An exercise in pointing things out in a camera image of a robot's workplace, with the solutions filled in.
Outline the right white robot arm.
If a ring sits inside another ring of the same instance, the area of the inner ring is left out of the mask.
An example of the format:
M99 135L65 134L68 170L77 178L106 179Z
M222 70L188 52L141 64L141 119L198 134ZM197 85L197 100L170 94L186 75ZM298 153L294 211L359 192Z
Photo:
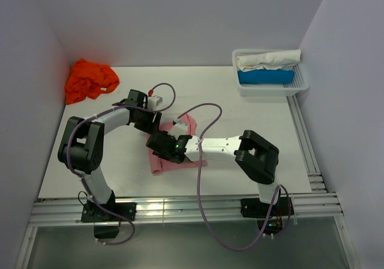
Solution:
M271 215L280 208L280 189L275 177L279 149L252 130L231 138L192 135L176 138L166 131L158 131L150 135L146 146L155 156L176 164L204 160L236 163L257 183L261 211Z

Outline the pink t shirt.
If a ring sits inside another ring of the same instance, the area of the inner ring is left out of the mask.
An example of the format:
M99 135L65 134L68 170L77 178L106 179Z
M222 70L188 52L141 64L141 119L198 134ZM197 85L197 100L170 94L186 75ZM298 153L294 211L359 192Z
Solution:
M182 116L180 120L188 125L187 134L195 135L196 128L197 128L196 120L189 114ZM148 148L148 159L149 159L151 174L153 175L160 175L165 172L199 167L199 162L186 162L186 163L177 164L177 163L172 163L170 161L161 159L158 156L154 155L153 150L149 148Z

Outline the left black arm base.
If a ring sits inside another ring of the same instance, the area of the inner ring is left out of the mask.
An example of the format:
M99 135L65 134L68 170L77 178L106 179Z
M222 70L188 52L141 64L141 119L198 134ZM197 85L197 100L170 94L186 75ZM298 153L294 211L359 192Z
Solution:
M113 214L105 212L92 201L88 199L88 195L84 191L80 191L77 200L82 205L81 223L94 224L94 237L102 240L115 239L120 231L122 222L126 220L134 221L136 216L135 202L118 202L115 201L115 195L112 193L107 204L101 205Z

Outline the white plastic basket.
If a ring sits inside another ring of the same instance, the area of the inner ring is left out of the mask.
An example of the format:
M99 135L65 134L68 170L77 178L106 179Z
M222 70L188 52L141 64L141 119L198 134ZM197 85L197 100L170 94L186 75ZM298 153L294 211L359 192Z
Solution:
M238 92L243 97L290 97L300 91L308 89L308 79L304 77L300 71L299 65L295 65L291 70L295 72L292 83L284 85L273 84L240 84L237 69L235 65L235 57L239 55L276 52L283 50L266 50L266 49L235 49L232 52L232 65L235 82L238 86Z

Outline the rolled blue t shirt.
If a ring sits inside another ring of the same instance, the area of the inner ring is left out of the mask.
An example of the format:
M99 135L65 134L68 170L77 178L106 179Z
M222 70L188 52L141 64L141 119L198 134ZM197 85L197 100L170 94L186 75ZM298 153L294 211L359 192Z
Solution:
M237 71L240 84L273 84L292 83L295 77L293 70L251 70Z

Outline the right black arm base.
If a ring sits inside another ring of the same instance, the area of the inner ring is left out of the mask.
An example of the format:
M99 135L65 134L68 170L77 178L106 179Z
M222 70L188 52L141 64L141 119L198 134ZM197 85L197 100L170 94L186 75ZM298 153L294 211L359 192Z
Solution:
M259 201L259 198L241 199L241 214L245 218L257 219L258 228L261 229L267 215L269 204ZM284 228L283 217L294 215L293 204L290 198L278 197L277 203L272 206L269 219L263 233L266 235L277 234Z

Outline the orange t shirt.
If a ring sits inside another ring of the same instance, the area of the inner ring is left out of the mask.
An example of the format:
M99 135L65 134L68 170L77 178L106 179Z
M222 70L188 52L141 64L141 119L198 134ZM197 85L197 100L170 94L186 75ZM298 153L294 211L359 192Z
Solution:
M72 66L64 86L65 104L75 104L86 98L95 100L102 94L114 92L119 84L118 75L109 65L81 58Z

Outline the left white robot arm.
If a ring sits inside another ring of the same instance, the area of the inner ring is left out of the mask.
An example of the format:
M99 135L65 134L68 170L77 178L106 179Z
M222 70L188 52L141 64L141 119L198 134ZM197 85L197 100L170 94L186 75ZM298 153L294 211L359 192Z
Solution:
M107 185L101 170L104 137L113 130L133 124L145 133L158 128L161 113L157 112L163 99L137 90L114 103L112 108L92 117L73 116L68 119L58 150L58 160L80 178L87 194L87 212L102 220L116 216L115 194Z

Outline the rolled white t shirt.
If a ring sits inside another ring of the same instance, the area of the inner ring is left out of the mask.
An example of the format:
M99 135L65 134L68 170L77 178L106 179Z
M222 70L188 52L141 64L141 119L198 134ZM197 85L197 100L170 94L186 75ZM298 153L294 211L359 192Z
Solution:
M301 60L301 50L284 50L254 53L235 57L237 69L243 72L253 70L291 70Z

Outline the aluminium rail frame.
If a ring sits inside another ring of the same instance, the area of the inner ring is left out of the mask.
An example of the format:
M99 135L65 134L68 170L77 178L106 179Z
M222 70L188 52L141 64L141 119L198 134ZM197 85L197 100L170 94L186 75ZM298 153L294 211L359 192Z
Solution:
M299 218L333 217L340 238L342 251L348 268L360 268L355 248L352 244L344 213L336 193L328 192L320 173L317 160L305 127L305 122L296 97L288 97L290 113L304 157L311 193L292 194L294 221ZM241 220L240 200L242 196L207 196L208 217L213 221ZM138 224L184 223L202 221L194 197L136 198ZM16 268L27 268L39 228L80 226L80 204L74 199L38 201L32 207L25 237L20 249Z

